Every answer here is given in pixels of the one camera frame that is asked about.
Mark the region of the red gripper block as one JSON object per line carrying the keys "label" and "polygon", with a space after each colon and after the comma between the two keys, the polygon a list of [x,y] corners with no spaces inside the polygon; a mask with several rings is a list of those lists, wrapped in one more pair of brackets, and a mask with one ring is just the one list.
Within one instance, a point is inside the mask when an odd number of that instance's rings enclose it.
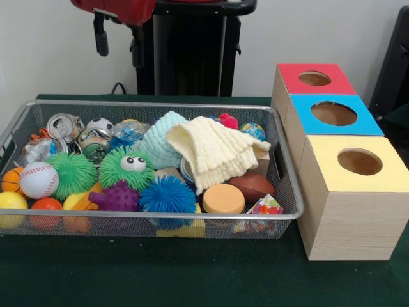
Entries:
{"label": "red gripper block", "polygon": [[71,3],[77,8],[94,13],[96,51],[102,57],[109,54],[104,16],[114,17],[123,24],[132,25],[132,64],[136,69],[145,67],[144,31],[141,26],[151,18],[156,0],[71,0]]}

